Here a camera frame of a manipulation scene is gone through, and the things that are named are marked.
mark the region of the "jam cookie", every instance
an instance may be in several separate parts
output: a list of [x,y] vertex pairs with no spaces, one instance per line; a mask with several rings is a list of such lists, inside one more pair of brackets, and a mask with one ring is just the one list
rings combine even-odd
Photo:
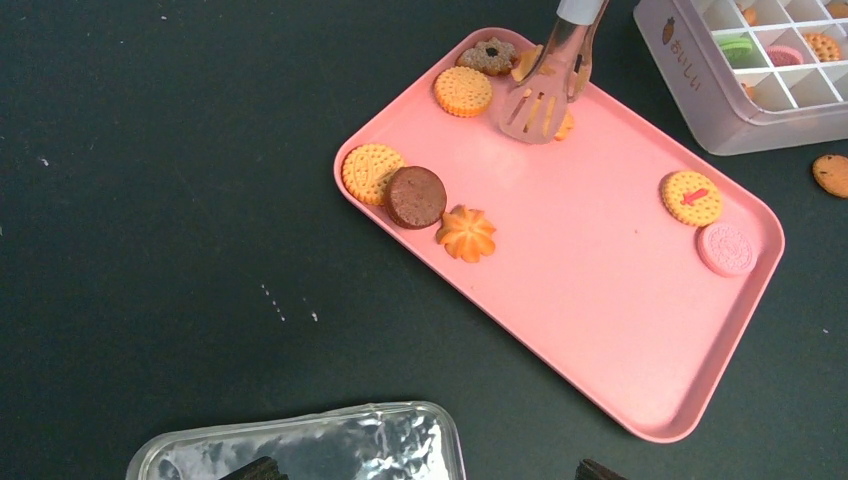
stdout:
[[424,167],[402,167],[386,185],[383,205],[398,226],[420,230],[442,218],[447,200],[445,186],[435,173]]
[[518,58],[511,43],[502,42],[495,37],[485,42],[477,42],[474,47],[462,52],[456,59],[456,66],[468,67],[490,76],[506,75],[512,70],[512,62]]
[[829,194],[848,198],[848,157],[824,155],[813,162],[813,177]]
[[453,258],[462,258],[468,263],[477,263],[481,255],[495,253],[492,234],[495,227],[483,218],[482,210],[468,209],[458,205],[442,215],[442,228],[436,232],[436,241],[444,245]]
[[386,185],[395,171],[406,165],[403,157],[386,145],[371,143],[354,148],[342,163],[342,183],[354,198],[382,205]]
[[468,67],[451,67],[436,77],[436,101],[457,117],[474,117],[492,103],[492,84],[486,75]]
[[842,60],[842,50],[836,40],[823,33],[805,33],[804,40],[810,45],[813,53],[822,62],[838,62]]
[[698,255],[710,270],[722,277],[750,273],[757,263],[754,247],[733,225],[716,222],[698,234]]
[[718,187],[709,178],[691,170],[669,175],[663,182],[662,199],[674,218],[693,227],[715,222],[723,208]]

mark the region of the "aluminum foil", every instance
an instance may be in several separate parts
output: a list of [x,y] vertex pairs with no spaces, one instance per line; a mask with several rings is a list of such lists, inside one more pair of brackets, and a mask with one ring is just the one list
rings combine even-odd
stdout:
[[426,402],[160,435],[136,453],[127,479],[218,480],[264,455],[290,480],[465,479],[453,420]]

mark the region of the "pink cookie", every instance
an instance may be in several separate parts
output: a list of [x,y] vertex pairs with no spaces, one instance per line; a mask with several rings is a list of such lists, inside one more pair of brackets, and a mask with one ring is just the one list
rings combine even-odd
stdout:
[[800,65],[804,59],[801,52],[785,45],[772,45],[766,47],[766,55],[771,59],[775,67],[786,67],[789,65]]
[[744,275],[757,263],[751,242],[736,227],[713,223],[698,235],[698,254],[710,270],[723,276]]

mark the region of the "dark surface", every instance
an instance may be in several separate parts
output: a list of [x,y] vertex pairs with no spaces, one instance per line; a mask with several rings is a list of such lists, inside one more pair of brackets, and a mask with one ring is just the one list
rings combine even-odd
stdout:
[[635,1],[610,6],[593,81],[787,237],[700,426],[665,446],[332,180],[340,145],[456,43],[485,26],[541,40],[554,0],[40,3],[6,2],[0,31],[3,478],[123,478],[163,432],[404,399],[453,415],[471,479],[565,479],[583,457],[634,480],[848,478],[848,204],[810,174],[848,142],[706,155]]

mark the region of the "round yellow cookie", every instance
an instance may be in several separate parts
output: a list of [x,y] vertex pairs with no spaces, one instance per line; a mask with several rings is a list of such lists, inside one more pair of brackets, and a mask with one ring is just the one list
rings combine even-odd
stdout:
[[723,202],[718,187],[693,171],[676,172],[662,186],[665,208],[681,223],[706,227],[721,216]]
[[492,84],[485,74],[468,67],[451,67],[436,77],[436,101],[457,117],[474,117],[492,103]]
[[386,185],[406,161],[393,148],[370,143],[354,148],[342,163],[342,183],[351,195],[368,205],[382,205]]

